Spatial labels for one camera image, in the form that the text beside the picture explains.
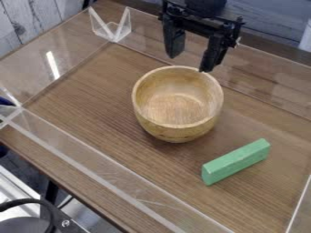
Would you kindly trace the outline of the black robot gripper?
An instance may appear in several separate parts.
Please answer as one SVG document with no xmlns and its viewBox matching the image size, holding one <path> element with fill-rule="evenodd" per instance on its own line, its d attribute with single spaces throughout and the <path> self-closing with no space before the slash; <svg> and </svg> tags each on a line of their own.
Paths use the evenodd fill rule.
<svg viewBox="0 0 311 233">
<path fill-rule="evenodd" d="M 221 63 L 227 47 L 236 47 L 245 24 L 240 15 L 225 12 L 225 4 L 227 0 L 161 0 L 159 20 L 165 52 L 171 59 L 183 52 L 185 32 L 208 38 L 199 66 L 205 73 Z"/>
</svg>

